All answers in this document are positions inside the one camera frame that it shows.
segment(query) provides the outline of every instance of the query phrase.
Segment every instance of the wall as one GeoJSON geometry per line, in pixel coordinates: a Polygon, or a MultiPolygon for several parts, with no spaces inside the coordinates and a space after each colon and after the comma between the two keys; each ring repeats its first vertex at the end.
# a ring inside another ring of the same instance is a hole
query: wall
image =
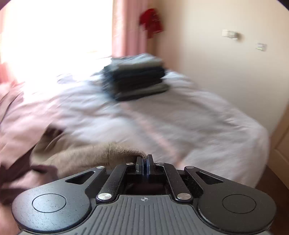
{"type": "Polygon", "coordinates": [[[272,132],[289,98],[289,11],[277,0],[156,0],[155,7],[165,27],[156,54],[166,65],[272,132]],[[241,40],[222,37],[222,29],[241,40]]]}

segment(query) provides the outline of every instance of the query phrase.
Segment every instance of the circular cap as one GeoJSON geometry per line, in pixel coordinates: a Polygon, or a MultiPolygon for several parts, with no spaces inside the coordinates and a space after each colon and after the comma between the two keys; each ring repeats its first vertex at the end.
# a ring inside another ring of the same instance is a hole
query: circular cap
{"type": "Polygon", "coordinates": [[[189,200],[191,198],[191,195],[189,195],[188,193],[182,192],[177,195],[177,198],[181,200],[189,200]]]}
{"type": "Polygon", "coordinates": [[[236,214],[246,214],[256,207],[256,202],[242,194],[233,194],[223,199],[223,206],[230,212],[236,214]]]}
{"type": "Polygon", "coordinates": [[[112,195],[110,193],[104,192],[104,193],[98,194],[97,197],[100,200],[109,200],[112,198],[112,195]]]}
{"type": "Polygon", "coordinates": [[[32,205],[39,212],[51,213],[62,209],[66,205],[66,199],[59,194],[43,194],[36,197],[32,205]]]}

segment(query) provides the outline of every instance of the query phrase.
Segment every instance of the metal pin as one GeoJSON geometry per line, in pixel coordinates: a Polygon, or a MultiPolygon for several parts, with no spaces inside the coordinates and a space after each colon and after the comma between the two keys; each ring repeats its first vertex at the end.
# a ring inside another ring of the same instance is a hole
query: metal pin
{"type": "Polygon", "coordinates": [[[191,198],[191,195],[189,195],[188,193],[182,192],[177,195],[177,198],[181,200],[189,200],[191,198]]]}
{"type": "Polygon", "coordinates": [[[98,194],[97,197],[100,200],[109,200],[112,198],[112,195],[110,193],[104,192],[104,193],[98,194]]]}

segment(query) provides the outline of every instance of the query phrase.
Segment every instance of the bed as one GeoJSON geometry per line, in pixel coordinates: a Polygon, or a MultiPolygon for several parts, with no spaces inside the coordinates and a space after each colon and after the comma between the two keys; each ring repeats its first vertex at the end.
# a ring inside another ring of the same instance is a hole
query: bed
{"type": "Polygon", "coordinates": [[[178,169],[193,165],[257,184],[268,157],[267,131],[192,79],[168,71],[169,91],[116,102],[103,92],[100,74],[80,77],[11,88],[18,93],[0,125],[1,161],[12,164],[53,124],[88,144],[116,142],[178,169]]]}

